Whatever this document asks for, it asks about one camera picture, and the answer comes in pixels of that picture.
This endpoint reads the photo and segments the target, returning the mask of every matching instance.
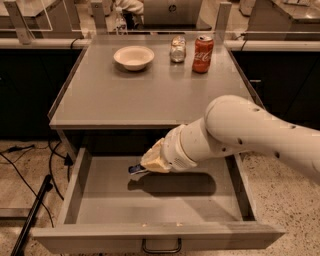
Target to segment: drawer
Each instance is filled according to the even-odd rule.
[[[234,157],[130,175],[139,161],[80,148],[56,227],[33,236],[52,253],[174,253],[263,249],[284,234],[255,220]]]

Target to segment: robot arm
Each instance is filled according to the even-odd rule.
[[[320,132],[287,123],[237,96],[213,100],[203,118],[172,129],[143,157],[150,171],[184,171],[243,151],[274,156],[320,184]]]

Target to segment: red soda can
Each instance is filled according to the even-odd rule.
[[[197,73],[206,73],[211,63],[213,50],[213,38],[211,36],[199,36],[195,42],[195,53],[192,70]]]

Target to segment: soda can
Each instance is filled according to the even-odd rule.
[[[183,62],[186,58],[186,39],[176,36],[171,41],[170,58],[172,62]]]
[[[211,63],[213,38],[208,35],[199,36],[195,42],[195,53],[192,70],[197,73],[206,73]]]

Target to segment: bowl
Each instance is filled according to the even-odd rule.
[[[151,49],[144,46],[128,46],[116,51],[114,60],[129,71],[144,69],[154,58]]]

